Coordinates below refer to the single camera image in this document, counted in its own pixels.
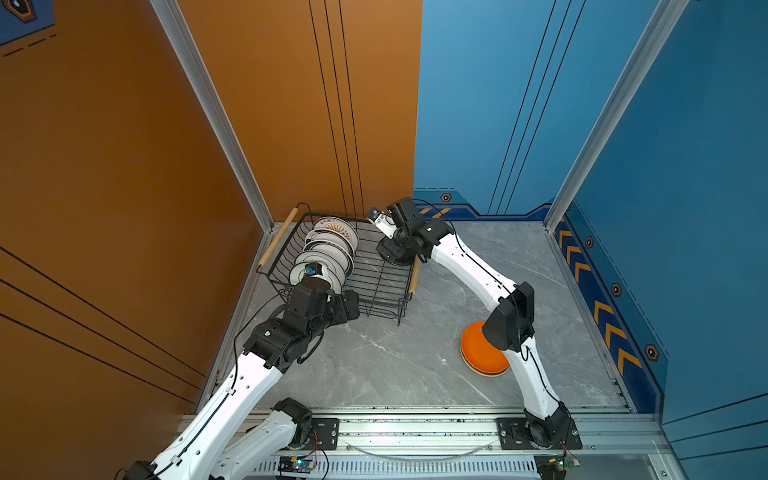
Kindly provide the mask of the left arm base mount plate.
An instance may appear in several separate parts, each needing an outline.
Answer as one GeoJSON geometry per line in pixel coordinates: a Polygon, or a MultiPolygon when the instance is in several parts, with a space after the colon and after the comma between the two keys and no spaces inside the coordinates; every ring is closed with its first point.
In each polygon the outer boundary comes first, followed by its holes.
{"type": "Polygon", "coordinates": [[[279,446],[279,450],[312,450],[334,451],[338,447],[340,419],[335,417],[313,418],[309,423],[300,424],[287,443],[279,446]]]}

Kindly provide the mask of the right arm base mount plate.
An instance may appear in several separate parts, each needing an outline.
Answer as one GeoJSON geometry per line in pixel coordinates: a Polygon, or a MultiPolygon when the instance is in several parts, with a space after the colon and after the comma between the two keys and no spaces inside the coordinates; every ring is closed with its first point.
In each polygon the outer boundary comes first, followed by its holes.
{"type": "Polygon", "coordinates": [[[497,436],[503,450],[560,450],[578,451],[583,449],[576,422],[571,419],[565,432],[548,447],[538,445],[528,429],[525,417],[501,417],[495,420],[497,436]]]}

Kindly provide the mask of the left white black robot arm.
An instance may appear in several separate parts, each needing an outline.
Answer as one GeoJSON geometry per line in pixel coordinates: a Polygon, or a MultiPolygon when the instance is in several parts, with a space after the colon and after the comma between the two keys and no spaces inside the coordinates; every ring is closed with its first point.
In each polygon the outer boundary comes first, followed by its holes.
{"type": "Polygon", "coordinates": [[[324,331],[360,316],[357,292],[294,288],[290,302],[257,325],[235,365],[186,429],[152,461],[137,461],[127,479],[244,479],[278,451],[314,448],[311,410],[277,402],[265,420],[235,435],[258,401],[295,363],[307,360],[324,331]]]}

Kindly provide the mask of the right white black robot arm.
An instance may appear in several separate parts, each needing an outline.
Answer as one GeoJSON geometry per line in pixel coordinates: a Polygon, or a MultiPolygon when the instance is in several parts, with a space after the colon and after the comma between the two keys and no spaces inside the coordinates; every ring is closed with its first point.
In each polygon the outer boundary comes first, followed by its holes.
{"type": "Polygon", "coordinates": [[[488,318],[480,323],[482,335],[490,351],[503,355],[511,367],[523,397],[529,442],[540,449],[582,448],[576,422],[555,393],[538,353],[533,287],[501,275],[440,218],[416,214],[409,220],[397,220],[394,214],[373,208],[368,220],[384,234],[378,250],[386,261],[434,261],[468,286],[489,310],[488,318]]]}

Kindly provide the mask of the black wire dish rack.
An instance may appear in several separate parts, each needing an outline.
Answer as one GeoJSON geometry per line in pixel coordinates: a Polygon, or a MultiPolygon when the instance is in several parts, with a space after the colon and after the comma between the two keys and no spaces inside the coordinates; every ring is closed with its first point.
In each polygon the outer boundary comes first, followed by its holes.
{"type": "Polygon", "coordinates": [[[356,292],[363,314],[400,322],[418,268],[387,262],[377,250],[383,239],[366,219],[324,214],[300,203],[277,229],[258,271],[283,300],[303,278],[314,276],[336,293],[356,292]]]}

